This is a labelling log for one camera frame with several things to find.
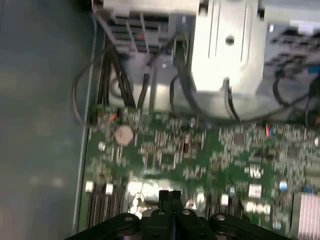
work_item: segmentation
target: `microchip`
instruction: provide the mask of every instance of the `microchip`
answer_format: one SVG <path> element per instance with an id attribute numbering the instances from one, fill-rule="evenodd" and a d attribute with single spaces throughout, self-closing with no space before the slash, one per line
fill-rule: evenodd
<path id="1" fill-rule="evenodd" d="M 298 157 L 298 154 L 299 154 L 299 149 L 297 147 L 294 147 L 294 146 L 288 147 L 286 156 L 289 159 L 296 159 Z"/>
<path id="2" fill-rule="evenodd" d="M 245 136 L 241 133 L 236 133 L 234 135 L 234 138 L 233 138 L 233 143 L 234 145 L 236 146 L 243 146 L 245 145 Z"/>

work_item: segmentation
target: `gray surface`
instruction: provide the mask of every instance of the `gray surface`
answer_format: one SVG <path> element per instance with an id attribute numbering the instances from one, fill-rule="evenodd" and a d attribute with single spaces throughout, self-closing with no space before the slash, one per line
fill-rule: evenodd
<path id="1" fill-rule="evenodd" d="M 71 2 L 0 2 L 2 240 L 61 240 L 73 229 L 83 129 L 71 84 L 91 58 L 94 28 Z"/>

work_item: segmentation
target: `circuit components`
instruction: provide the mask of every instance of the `circuit components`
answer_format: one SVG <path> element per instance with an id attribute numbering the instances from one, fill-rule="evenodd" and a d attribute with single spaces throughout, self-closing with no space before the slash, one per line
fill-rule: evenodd
<path id="1" fill-rule="evenodd" d="M 192 116 L 102 106 L 95 110 L 103 124 L 90 129 L 81 223 L 87 220 L 95 189 L 103 186 L 104 198 L 117 202 L 119 179 L 129 178 L 117 196 L 126 204 L 115 204 L 113 212 L 133 211 L 141 217 L 155 207 L 159 189 L 181 190 L 183 204 L 207 218 L 219 211 L 245 215 L 251 223 L 288 236 L 294 193 L 320 192 L 315 133 L 303 126 L 273 124 L 272 135 L 267 135 L 261 124 L 212 128 Z M 138 193 L 152 204 L 138 199 Z M 198 201 L 200 193 L 203 201 Z"/>

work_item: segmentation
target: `motherboard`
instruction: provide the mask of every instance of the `motherboard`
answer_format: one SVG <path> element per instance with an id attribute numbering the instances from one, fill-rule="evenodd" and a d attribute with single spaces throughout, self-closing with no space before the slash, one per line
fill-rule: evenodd
<path id="1" fill-rule="evenodd" d="M 298 237 L 300 209 L 320 194 L 319 139 L 302 125 L 217 127 L 101 105 L 93 112 L 80 231 L 124 212 L 141 218 L 158 207 L 159 190 L 180 190 L 185 208 L 207 219 L 223 212 Z"/>

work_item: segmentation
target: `black cable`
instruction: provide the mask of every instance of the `black cable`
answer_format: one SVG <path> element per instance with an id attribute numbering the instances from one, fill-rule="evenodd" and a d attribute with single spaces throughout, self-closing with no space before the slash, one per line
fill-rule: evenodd
<path id="1" fill-rule="evenodd" d="M 158 51 L 155 55 L 153 55 L 153 56 L 149 59 L 149 61 L 146 63 L 146 65 L 147 65 L 148 67 L 151 67 L 151 66 L 154 64 L 154 62 L 157 60 L 157 58 L 158 58 L 159 56 L 161 56 L 165 51 L 167 51 L 168 49 L 172 48 L 172 47 L 175 45 L 176 37 L 177 37 L 178 34 L 179 34 L 179 32 L 177 31 L 177 32 L 170 38 L 170 40 L 167 42 L 167 44 L 164 45 L 164 46 L 160 49 L 160 51 Z"/>
<path id="2" fill-rule="evenodd" d="M 305 109 L 304 109 L 304 122 L 307 128 L 309 127 L 310 102 L 312 99 L 313 99 L 312 97 L 309 97 L 308 102 L 306 103 Z"/>
<path id="3" fill-rule="evenodd" d="M 233 101 L 233 97 L 232 97 L 232 92 L 231 92 L 231 89 L 229 88 L 228 90 L 228 105 L 229 105 L 229 108 L 234 116 L 234 118 L 238 121 L 241 121 L 240 120 L 240 117 L 238 116 L 237 112 L 236 112 L 236 109 L 235 109 L 235 106 L 234 106 L 234 101 Z"/>
<path id="4" fill-rule="evenodd" d="M 170 108 L 171 112 L 175 117 L 178 117 L 178 113 L 175 108 L 174 99 L 175 99 L 175 82 L 179 78 L 178 75 L 173 77 L 173 79 L 170 82 L 170 88 L 169 88 L 169 101 L 170 101 Z"/>
<path id="5" fill-rule="evenodd" d="M 107 41 L 104 41 L 104 48 L 109 46 Z M 98 82 L 98 90 L 97 90 L 97 98 L 96 103 L 102 104 L 105 102 L 104 100 L 104 91 L 105 91 L 105 85 L 106 85 L 106 75 L 108 74 L 107 67 L 108 67 L 108 56 L 107 54 L 104 54 L 101 61 L 101 68 L 100 68 L 100 75 L 99 75 L 99 82 Z"/>
<path id="6" fill-rule="evenodd" d="M 110 104 L 109 101 L 109 89 L 110 89 L 110 78 L 111 78 L 111 66 L 112 61 L 110 56 L 107 56 L 104 70 L 104 81 L 103 81 L 103 104 L 108 106 Z"/>
<path id="7" fill-rule="evenodd" d="M 145 73 L 143 75 L 143 80 L 142 80 L 142 89 L 140 92 L 140 96 L 138 99 L 138 104 L 137 104 L 137 108 L 138 109 L 142 109 L 145 99 L 146 99 L 146 95 L 147 95 L 147 91 L 148 91 L 148 86 L 149 86 L 149 79 L 150 79 L 150 75 Z"/>
<path id="8" fill-rule="evenodd" d="M 232 92 L 230 89 L 230 80 L 225 78 L 223 80 L 222 88 L 224 89 L 224 106 L 226 112 L 231 119 L 240 120 L 233 103 Z"/>
<path id="9" fill-rule="evenodd" d="M 282 97 L 280 96 L 280 93 L 279 93 L 279 82 L 280 82 L 281 78 L 280 77 L 276 77 L 275 78 L 275 81 L 272 85 L 272 91 L 273 91 L 273 96 L 275 98 L 275 100 L 280 104 L 280 105 L 283 105 L 283 106 L 288 106 L 289 103 L 284 101 L 282 99 Z"/>
<path id="10" fill-rule="evenodd" d="M 86 122 L 86 120 L 83 120 L 83 118 L 80 115 L 78 105 L 77 105 L 77 87 L 78 83 L 81 79 L 81 77 L 85 74 L 85 72 L 91 68 L 92 65 L 98 63 L 101 61 L 101 57 L 103 57 L 105 54 L 107 54 L 109 51 L 114 49 L 113 45 L 107 46 L 100 54 L 94 57 L 94 59 L 88 63 L 75 77 L 72 83 L 72 91 L 71 91 L 71 96 L 72 96 L 72 105 L 73 105 L 73 112 L 76 117 L 76 119 L 84 125 L 85 127 L 95 127 L 95 125 L 92 125 L 90 122 Z"/>
<path id="11" fill-rule="evenodd" d="M 188 68 L 185 64 L 185 55 L 184 55 L 184 50 L 183 49 L 176 49 L 176 53 L 175 53 L 175 58 L 174 58 L 175 64 L 177 66 L 177 70 L 178 70 L 178 75 L 179 75 L 179 79 L 180 79 L 180 84 L 182 87 L 182 91 L 183 94 L 185 96 L 185 98 L 187 99 L 191 109 L 194 111 L 194 113 L 196 113 L 200 118 L 211 122 L 211 124 L 215 124 L 216 126 L 220 126 L 217 123 L 217 119 L 213 118 L 211 116 L 209 116 L 207 113 L 203 112 L 200 107 L 198 106 L 196 100 L 194 99 L 193 95 L 192 95 L 192 89 L 191 89 L 191 77 L 190 74 L 188 73 Z M 278 113 L 283 112 L 284 110 L 295 106 L 297 103 L 300 103 L 301 101 L 305 100 L 307 97 L 309 96 L 309 93 L 306 93 L 300 97 L 298 97 L 297 99 L 295 99 L 293 102 L 289 103 L 287 106 L 283 106 L 279 109 L 273 110 L 267 114 L 258 116 L 258 117 L 254 117 L 251 119 L 247 119 L 247 120 L 241 120 L 238 123 L 236 123 L 235 125 L 238 124 L 243 124 L 243 123 L 252 123 L 252 122 L 263 122 L 265 121 L 267 118 L 276 115 Z"/>
<path id="12" fill-rule="evenodd" d="M 120 56 L 119 56 L 119 53 L 116 50 L 115 46 L 113 48 L 111 56 L 112 56 L 113 68 L 114 68 L 115 74 L 116 74 L 118 82 L 119 82 L 119 87 L 120 87 L 120 89 L 122 87 L 124 89 L 124 92 L 121 90 L 121 94 L 122 94 L 123 100 L 126 99 L 126 101 L 127 101 L 127 104 L 125 102 L 125 105 L 127 107 L 136 108 L 136 103 L 134 100 L 134 96 L 132 94 L 130 82 L 128 80 L 126 71 L 121 64 Z"/>

